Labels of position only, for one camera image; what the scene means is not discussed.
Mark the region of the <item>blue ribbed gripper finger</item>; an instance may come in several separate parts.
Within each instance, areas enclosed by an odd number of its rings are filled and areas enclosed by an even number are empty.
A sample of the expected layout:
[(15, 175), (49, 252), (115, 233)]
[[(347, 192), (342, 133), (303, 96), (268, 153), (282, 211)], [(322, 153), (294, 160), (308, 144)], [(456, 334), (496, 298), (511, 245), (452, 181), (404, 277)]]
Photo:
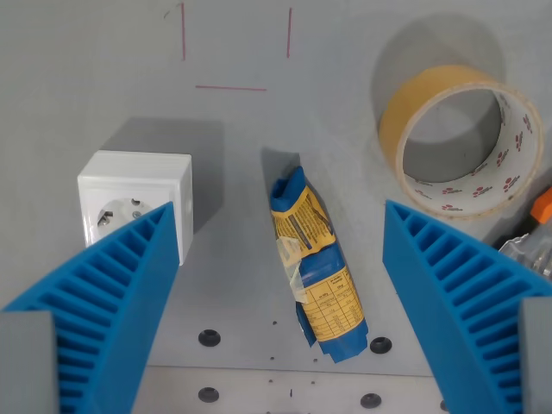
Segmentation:
[(485, 243), (386, 202), (383, 263), (451, 413), (524, 410), (518, 314), (551, 284)]
[(129, 413), (179, 270), (173, 203), (92, 244), (5, 306), (53, 319), (60, 413)]

